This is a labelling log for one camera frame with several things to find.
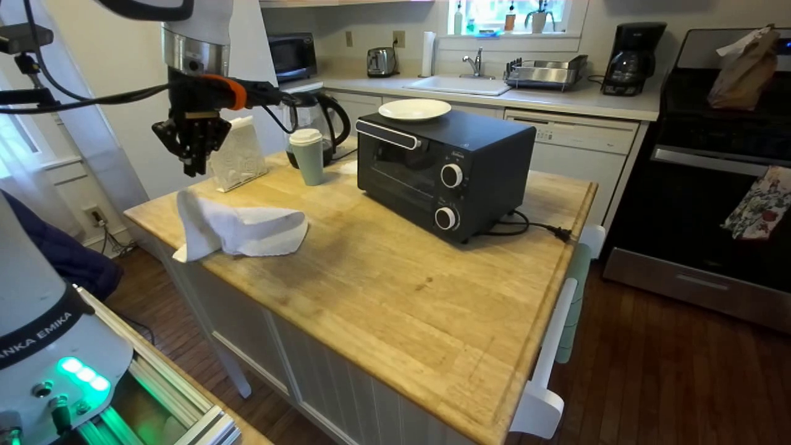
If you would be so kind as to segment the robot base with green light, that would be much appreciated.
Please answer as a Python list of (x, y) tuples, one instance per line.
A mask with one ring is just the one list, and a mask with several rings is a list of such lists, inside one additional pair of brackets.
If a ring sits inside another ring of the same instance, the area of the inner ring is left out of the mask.
[(240, 424), (67, 285), (0, 201), (0, 445), (240, 445)]

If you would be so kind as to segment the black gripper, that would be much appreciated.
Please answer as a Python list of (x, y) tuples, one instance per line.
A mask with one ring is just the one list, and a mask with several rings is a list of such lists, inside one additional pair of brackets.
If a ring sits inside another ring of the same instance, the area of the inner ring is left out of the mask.
[(220, 120), (220, 112), (244, 110), (248, 90), (231, 78), (170, 70), (168, 102), (168, 120), (156, 122), (154, 133), (180, 159), (186, 175), (204, 175), (209, 152), (217, 152), (230, 133), (230, 125)]

